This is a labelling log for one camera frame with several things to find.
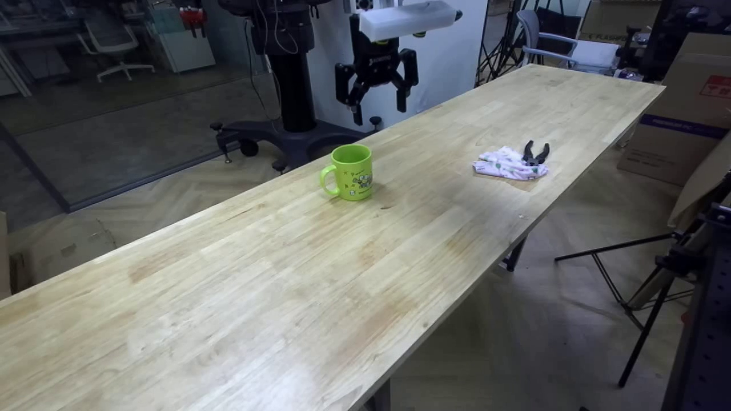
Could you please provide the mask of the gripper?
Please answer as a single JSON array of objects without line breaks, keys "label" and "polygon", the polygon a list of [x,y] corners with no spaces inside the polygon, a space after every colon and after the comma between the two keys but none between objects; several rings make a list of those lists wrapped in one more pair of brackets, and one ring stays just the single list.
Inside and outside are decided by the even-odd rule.
[{"label": "gripper", "polygon": [[[369,87],[392,83],[396,88],[396,108],[404,114],[412,87],[419,83],[417,52],[400,50],[400,39],[371,41],[360,31],[360,16],[350,15],[354,62],[335,66],[336,99],[352,112],[354,123],[363,125],[362,100]],[[399,66],[404,66],[400,75]]]}]

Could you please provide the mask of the red tool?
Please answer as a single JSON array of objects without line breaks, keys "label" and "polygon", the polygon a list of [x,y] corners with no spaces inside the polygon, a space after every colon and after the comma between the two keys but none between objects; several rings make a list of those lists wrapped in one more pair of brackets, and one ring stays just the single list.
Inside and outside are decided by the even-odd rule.
[{"label": "red tool", "polygon": [[208,18],[203,8],[203,0],[193,0],[188,5],[180,5],[178,10],[181,21],[190,29],[191,35],[198,38],[198,34],[200,34],[201,37],[206,38],[204,24]]}]

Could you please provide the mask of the green mug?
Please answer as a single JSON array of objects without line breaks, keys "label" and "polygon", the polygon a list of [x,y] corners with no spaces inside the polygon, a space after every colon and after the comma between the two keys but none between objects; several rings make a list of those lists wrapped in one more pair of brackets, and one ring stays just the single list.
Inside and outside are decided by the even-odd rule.
[{"label": "green mug", "polygon": [[373,191],[372,151],[361,144],[347,144],[331,152],[331,164],[319,174],[322,190],[343,200],[365,200]]}]

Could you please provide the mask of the grey office chair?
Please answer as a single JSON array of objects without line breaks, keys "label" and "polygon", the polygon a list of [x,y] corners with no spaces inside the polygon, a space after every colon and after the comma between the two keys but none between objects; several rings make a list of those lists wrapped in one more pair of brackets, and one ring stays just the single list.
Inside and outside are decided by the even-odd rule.
[{"label": "grey office chair", "polygon": [[[533,57],[556,58],[562,67],[579,72],[613,75],[618,65],[617,52],[620,46],[613,43],[592,42],[564,37],[558,34],[541,32],[540,20],[533,10],[520,10],[517,20],[525,34],[522,47],[523,58],[519,67],[530,64]],[[554,40],[569,46],[566,52],[553,52],[540,46],[540,40]]]}]

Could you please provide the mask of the white cabinet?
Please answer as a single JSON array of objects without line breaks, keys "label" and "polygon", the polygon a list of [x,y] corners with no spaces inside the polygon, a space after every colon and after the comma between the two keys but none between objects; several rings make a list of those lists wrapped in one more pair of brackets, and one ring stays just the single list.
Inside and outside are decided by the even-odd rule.
[{"label": "white cabinet", "polygon": [[194,38],[173,0],[147,0],[146,23],[167,69],[176,74],[216,64],[208,38]]}]

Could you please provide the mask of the flat cardboard sheet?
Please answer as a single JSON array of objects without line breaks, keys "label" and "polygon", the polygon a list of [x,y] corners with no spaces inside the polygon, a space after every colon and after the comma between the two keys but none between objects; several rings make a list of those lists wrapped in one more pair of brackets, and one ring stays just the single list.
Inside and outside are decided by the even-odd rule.
[{"label": "flat cardboard sheet", "polygon": [[692,219],[705,207],[729,171],[731,171],[731,130],[687,180],[670,213],[668,227],[676,231],[686,231]]}]

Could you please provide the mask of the white patterned cloth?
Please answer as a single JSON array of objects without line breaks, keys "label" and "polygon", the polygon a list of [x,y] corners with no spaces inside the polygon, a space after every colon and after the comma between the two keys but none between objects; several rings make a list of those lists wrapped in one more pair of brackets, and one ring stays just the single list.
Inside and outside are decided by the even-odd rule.
[{"label": "white patterned cloth", "polygon": [[535,180],[550,172],[543,164],[529,166],[519,152],[506,146],[480,154],[479,159],[472,162],[472,167],[477,174],[508,180]]}]

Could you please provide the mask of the white office chair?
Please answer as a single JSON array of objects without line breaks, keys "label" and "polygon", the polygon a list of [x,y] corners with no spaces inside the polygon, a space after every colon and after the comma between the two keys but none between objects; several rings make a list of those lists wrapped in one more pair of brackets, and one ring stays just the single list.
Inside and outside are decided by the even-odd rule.
[{"label": "white office chair", "polygon": [[126,55],[138,49],[138,37],[125,23],[113,15],[112,11],[103,8],[84,9],[82,12],[84,35],[77,33],[77,39],[88,55],[106,55],[116,64],[107,70],[97,73],[98,83],[102,83],[109,75],[121,72],[126,79],[132,81],[132,70],[148,70],[156,73],[156,67],[148,63],[128,63]]}]

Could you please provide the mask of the black perforated frame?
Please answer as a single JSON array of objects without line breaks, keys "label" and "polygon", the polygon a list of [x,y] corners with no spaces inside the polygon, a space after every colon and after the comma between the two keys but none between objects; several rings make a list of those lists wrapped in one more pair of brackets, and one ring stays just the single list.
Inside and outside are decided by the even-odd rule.
[{"label": "black perforated frame", "polygon": [[713,204],[704,219],[709,255],[661,411],[731,411],[731,208]]}]

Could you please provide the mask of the worn cardboard box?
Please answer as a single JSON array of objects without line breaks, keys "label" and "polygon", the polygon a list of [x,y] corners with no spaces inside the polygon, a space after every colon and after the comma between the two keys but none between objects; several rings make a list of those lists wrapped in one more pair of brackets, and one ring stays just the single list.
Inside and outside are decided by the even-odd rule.
[{"label": "worn cardboard box", "polygon": [[0,224],[0,301],[115,250],[120,243],[88,210],[59,214],[15,232]]}]

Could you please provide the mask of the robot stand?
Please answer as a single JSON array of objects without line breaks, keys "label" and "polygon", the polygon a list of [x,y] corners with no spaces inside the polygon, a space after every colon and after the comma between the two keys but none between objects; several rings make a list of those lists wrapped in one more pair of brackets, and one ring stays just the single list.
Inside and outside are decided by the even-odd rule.
[{"label": "robot stand", "polygon": [[263,55],[271,66],[280,107],[278,120],[237,120],[212,123],[225,161],[229,145],[241,154],[256,156],[261,141],[281,151],[272,168],[284,172],[312,161],[322,148],[356,143],[365,132],[316,118],[307,54],[314,48],[311,8],[332,0],[218,0],[228,13],[251,24],[249,52]]}]

